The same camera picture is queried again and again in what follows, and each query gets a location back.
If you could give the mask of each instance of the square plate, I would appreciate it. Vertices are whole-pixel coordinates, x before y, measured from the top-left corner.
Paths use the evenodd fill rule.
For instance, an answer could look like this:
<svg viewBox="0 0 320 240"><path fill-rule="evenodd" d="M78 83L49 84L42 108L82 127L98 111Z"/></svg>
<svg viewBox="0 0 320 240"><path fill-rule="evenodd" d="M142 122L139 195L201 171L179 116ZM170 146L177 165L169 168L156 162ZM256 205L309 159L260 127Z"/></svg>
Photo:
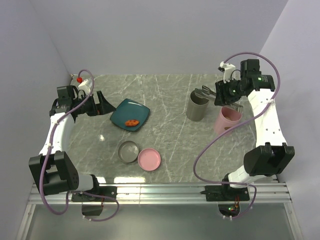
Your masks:
<svg viewBox="0 0 320 240"><path fill-rule="evenodd" d="M150 109L145 105L126 98L123 100L113 114L110 117L110 120L113 124L118 126L121 129L124 129L129 132L138 131L142 125L147 120L150 113ZM125 122L128 120L138 120L139 124L137 126L126 126Z"/></svg>

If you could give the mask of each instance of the pink bowl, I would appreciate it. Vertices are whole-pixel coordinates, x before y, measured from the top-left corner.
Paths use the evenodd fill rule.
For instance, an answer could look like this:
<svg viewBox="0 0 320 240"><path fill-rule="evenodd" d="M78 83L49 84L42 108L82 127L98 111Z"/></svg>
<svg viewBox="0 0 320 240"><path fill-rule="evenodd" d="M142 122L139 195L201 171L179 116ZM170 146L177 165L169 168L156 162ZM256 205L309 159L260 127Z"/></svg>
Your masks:
<svg viewBox="0 0 320 240"><path fill-rule="evenodd" d="M153 171L159 167L161 157L157 150L146 148L139 153L138 163L143 170Z"/></svg>

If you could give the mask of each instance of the small bowl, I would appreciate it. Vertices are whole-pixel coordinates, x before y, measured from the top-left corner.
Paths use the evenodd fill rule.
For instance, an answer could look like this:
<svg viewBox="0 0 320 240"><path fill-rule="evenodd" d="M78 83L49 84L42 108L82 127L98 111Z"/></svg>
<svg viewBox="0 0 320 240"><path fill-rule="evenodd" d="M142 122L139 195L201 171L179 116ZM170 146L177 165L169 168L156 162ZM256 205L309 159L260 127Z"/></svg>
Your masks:
<svg viewBox="0 0 320 240"><path fill-rule="evenodd" d="M143 170L154 171L160 166L161 156L157 150L146 148L139 153L138 163Z"/></svg>
<svg viewBox="0 0 320 240"><path fill-rule="evenodd" d="M118 156L122 162L128 164L137 160L139 147L134 141L123 142L118 149Z"/></svg>

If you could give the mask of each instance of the gray marble surface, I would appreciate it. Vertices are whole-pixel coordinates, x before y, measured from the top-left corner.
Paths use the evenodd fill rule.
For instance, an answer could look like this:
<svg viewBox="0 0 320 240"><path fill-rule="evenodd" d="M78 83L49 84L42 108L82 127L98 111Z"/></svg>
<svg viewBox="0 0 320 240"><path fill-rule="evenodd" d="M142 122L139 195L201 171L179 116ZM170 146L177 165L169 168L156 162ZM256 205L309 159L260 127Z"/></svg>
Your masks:
<svg viewBox="0 0 320 240"><path fill-rule="evenodd" d="M186 117L190 93L207 85L215 89L221 75L100 75L95 76L95 91L101 90L115 107L125 98L150 108L150 116L136 133L111 123L111 114L89 117L80 115L70 137L68 155L82 174L95 174L107 183L119 182L198 182L193 164L199 152L216 137L213 124L220 107L210 102L203 120ZM243 97L242 121L252 117L248 100ZM254 122L222 137L209 148L197 165L197 172L209 180L221 180L243 164L246 152L255 147ZM144 171L137 162L124 164L118 147L131 140L140 150L154 148L161 155L160 167Z"/></svg>

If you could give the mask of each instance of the glass panel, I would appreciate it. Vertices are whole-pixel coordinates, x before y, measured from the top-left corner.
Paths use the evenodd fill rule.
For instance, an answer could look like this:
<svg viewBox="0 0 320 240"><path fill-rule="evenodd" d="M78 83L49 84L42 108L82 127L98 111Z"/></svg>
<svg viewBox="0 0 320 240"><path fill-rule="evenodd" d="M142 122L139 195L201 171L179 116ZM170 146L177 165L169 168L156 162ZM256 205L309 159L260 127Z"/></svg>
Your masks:
<svg viewBox="0 0 320 240"><path fill-rule="evenodd" d="M115 206L104 206L101 218ZM82 219L81 206L71 205L62 216L37 205L28 240L292 240L285 207L256 204L242 218L222 219L216 204L121 205L106 222Z"/></svg>

